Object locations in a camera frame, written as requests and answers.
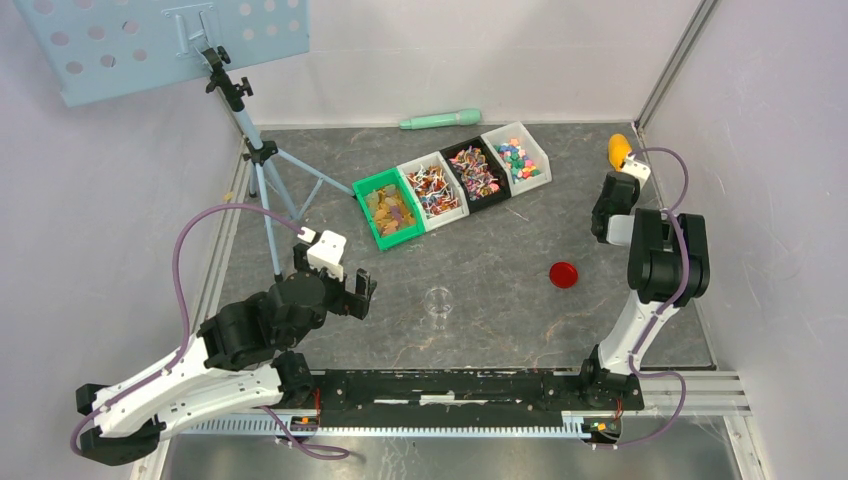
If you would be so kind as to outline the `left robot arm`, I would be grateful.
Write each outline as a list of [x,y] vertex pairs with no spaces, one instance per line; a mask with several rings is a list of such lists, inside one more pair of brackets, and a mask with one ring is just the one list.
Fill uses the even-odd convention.
[[84,419],[72,435],[72,451],[104,465],[125,465],[180,430],[222,414],[317,405],[315,380],[294,349],[328,314],[364,319],[377,282],[358,269],[349,291],[345,275],[309,264],[308,249],[296,245],[293,273],[222,307],[145,373],[112,386],[79,387],[77,410]]

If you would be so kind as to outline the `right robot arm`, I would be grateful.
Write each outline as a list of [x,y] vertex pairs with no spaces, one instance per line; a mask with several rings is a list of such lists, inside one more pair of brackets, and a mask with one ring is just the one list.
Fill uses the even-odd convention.
[[640,193],[635,177],[609,172],[592,210],[596,239],[629,249],[629,295],[611,332],[581,366],[577,392],[591,408],[635,393],[643,354],[668,320],[701,297],[710,282],[705,218],[638,208]]

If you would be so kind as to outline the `yellow plastic scoop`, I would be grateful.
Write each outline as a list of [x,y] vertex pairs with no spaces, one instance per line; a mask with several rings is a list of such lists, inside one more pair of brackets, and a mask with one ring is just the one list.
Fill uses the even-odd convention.
[[608,142],[608,161],[616,172],[630,173],[633,170],[632,147],[625,135],[616,133]]

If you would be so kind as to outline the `clear plastic jar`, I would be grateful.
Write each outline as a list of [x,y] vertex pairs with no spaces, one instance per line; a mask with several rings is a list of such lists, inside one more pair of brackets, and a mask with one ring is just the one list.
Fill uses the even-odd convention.
[[444,330],[454,306],[452,293],[445,287],[433,287],[425,293],[423,305],[433,326]]

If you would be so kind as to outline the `red jar lid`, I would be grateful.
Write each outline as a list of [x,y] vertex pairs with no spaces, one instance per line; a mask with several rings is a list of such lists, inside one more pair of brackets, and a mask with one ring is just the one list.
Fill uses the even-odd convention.
[[556,262],[548,272],[550,282],[561,289],[573,287],[579,280],[577,268],[569,262]]

